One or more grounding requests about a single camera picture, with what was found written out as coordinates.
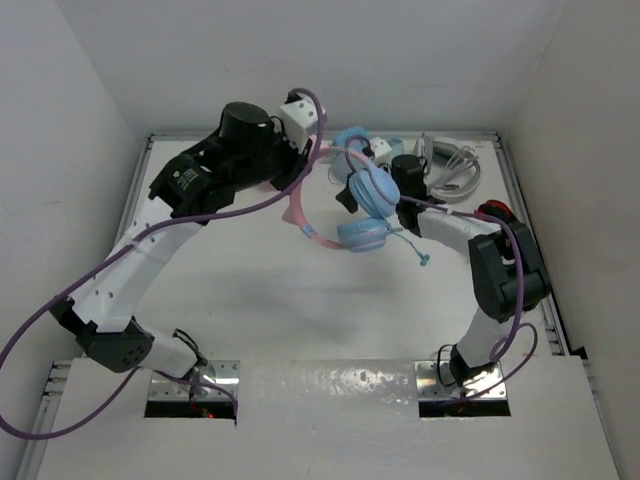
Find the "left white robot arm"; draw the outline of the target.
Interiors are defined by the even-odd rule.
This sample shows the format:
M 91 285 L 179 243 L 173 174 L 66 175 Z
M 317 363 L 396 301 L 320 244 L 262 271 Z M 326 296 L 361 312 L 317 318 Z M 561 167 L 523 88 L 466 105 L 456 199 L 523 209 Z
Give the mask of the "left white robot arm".
M 279 191 L 305 167 L 318 113 L 307 98 L 288 100 L 271 117 L 231 102 L 218 128 L 169 160 L 149 186 L 137 216 L 114 246 L 114 262 L 50 306 L 83 352 L 115 373 L 143 367 L 184 378 L 204 362 L 196 348 L 139 322 L 136 309 L 171 257 L 207 225 L 205 215 L 238 192 L 270 183 Z

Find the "blue pink cat-ear headphones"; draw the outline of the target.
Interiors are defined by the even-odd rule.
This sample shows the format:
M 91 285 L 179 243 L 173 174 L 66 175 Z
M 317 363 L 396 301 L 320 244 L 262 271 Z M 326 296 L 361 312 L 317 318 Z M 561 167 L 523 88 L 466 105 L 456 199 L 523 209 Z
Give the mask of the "blue pink cat-ear headphones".
M 301 187 L 296 186 L 289 195 L 282 220 L 296 226 L 307 239 L 336 251 L 375 251 L 384 247 L 390 236 L 406 241 L 401 230 L 389 223 L 400 201 L 399 188 L 391 175 L 364 154 L 345 147 L 322 146 L 318 155 L 326 157 L 331 153 L 343 154 L 351 168 L 345 188 L 339 194 L 340 201 L 352 211 L 364 210 L 367 216 L 337 226 L 337 240 L 325 238 L 307 220 L 302 207 Z

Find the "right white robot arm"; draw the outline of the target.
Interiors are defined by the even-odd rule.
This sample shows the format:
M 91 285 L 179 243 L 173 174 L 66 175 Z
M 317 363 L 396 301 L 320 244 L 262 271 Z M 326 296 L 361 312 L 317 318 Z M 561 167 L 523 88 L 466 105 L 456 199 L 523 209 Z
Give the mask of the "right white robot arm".
M 401 156 L 390 170 L 368 157 L 345 154 L 349 174 L 337 199 L 368 219 L 338 229 L 353 252 L 381 247 L 403 231 L 435 241 L 469 262 L 477 310 L 451 348 L 449 372 L 457 386 L 492 368 L 510 349 L 525 312 L 551 292 L 548 272 L 529 228 L 503 203 L 489 200 L 474 212 L 452 210 L 428 195 L 422 166 Z

